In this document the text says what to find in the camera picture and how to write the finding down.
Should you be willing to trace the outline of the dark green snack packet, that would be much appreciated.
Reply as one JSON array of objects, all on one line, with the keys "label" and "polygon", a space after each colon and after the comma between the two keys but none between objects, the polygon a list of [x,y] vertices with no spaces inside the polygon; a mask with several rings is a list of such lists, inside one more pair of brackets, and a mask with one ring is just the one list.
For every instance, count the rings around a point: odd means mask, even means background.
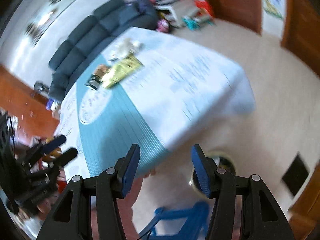
[{"label": "dark green snack packet", "polygon": [[85,85],[92,90],[98,90],[103,83],[103,77],[110,71],[110,69],[110,66],[100,64],[91,74]]}]

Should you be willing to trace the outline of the white tissue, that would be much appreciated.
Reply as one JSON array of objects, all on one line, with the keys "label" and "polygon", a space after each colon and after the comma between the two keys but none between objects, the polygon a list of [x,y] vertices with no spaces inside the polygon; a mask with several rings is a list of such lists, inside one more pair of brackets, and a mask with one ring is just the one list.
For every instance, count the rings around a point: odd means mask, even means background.
[{"label": "white tissue", "polygon": [[131,54],[137,54],[143,48],[144,44],[138,40],[125,38],[117,43],[111,51],[110,58],[112,60],[122,59]]}]

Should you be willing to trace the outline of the floral teal tablecloth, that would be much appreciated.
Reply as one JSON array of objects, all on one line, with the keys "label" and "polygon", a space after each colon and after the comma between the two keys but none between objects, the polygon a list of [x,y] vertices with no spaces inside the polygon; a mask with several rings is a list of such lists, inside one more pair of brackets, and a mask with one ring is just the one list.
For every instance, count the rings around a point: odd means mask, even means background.
[{"label": "floral teal tablecloth", "polygon": [[[127,38],[141,46],[141,67],[110,89],[88,88],[97,66]],[[254,109],[239,64],[194,42],[132,27],[93,60],[62,102],[56,130],[67,138],[62,149],[79,152],[65,167],[66,178],[97,176],[132,144],[140,146],[137,174],[145,174],[213,120]]]}]

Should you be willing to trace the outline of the yellow green snack bag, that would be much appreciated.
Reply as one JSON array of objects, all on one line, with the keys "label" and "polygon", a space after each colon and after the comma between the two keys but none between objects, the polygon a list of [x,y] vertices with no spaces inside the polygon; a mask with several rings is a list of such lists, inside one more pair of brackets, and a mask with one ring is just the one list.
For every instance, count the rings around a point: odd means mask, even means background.
[{"label": "yellow green snack bag", "polygon": [[113,87],[142,66],[143,64],[133,54],[117,61],[110,67],[107,66],[101,78],[102,87],[106,89]]}]

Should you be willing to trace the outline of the white side table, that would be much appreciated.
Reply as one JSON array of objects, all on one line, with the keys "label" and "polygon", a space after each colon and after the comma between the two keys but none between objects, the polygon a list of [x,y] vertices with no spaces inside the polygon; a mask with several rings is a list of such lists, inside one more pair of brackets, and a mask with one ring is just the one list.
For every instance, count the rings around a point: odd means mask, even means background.
[{"label": "white side table", "polygon": [[179,0],[167,5],[156,5],[155,8],[159,12],[168,11],[166,19],[175,28],[185,26],[183,19],[191,19],[200,11],[194,0]]}]

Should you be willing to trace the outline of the brown wooden door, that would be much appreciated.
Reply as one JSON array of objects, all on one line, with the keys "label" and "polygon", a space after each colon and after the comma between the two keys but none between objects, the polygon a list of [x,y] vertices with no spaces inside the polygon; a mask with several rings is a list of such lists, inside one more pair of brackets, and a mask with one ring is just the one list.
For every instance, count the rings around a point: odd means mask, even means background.
[{"label": "brown wooden door", "polygon": [[241,25],[261,34],[261,0],[206,0],[216,18]]}]

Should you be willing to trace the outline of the blue plastic stool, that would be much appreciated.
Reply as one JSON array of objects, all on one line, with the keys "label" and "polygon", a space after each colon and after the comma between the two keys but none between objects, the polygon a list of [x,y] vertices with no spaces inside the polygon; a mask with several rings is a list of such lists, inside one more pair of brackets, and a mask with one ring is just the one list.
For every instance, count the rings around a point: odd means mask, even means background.
[{"label": "blue plastic stool", "polygon": [[[139,239],[198,239],[208,233],[209,205],[207,202],[196,202],[193,207],[180,210],[169,210],[159,207],[154,211],[153,219],[139,233]],[[183,224],[175,234],[160,235],[156,225],[161,222],[174,223],[182,221]]]}]

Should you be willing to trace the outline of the dark teal sofa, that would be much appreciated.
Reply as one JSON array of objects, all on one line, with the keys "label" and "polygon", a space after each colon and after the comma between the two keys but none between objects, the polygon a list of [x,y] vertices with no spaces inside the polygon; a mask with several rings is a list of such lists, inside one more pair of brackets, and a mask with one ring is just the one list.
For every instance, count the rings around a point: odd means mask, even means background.
[{"label": "dark teal sofa", "polygon": [[131,27],[155,30],[159,20],[150,0],[110,0],[68,35],[49,61],[53,71],[49,97],[62,102],[91,62]]}]

